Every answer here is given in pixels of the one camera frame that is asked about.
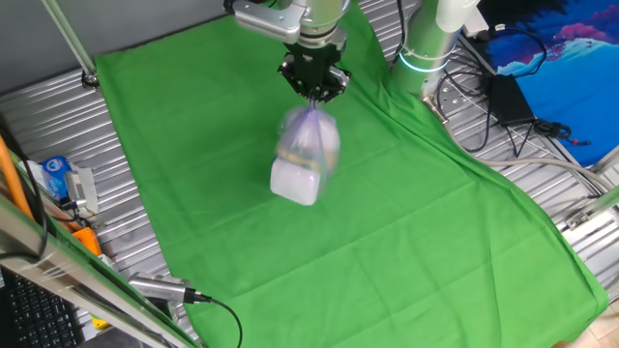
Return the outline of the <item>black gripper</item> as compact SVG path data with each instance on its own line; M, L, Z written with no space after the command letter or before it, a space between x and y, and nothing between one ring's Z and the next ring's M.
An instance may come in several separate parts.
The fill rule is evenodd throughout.
M278 67L278 74L297 95L310 95L305 82L321 82L316 92L318 102L330 102L345 92L351 72L336 67L342 55L341 46L327 43L319 48L309 48L295 43L285 47L288 52Z

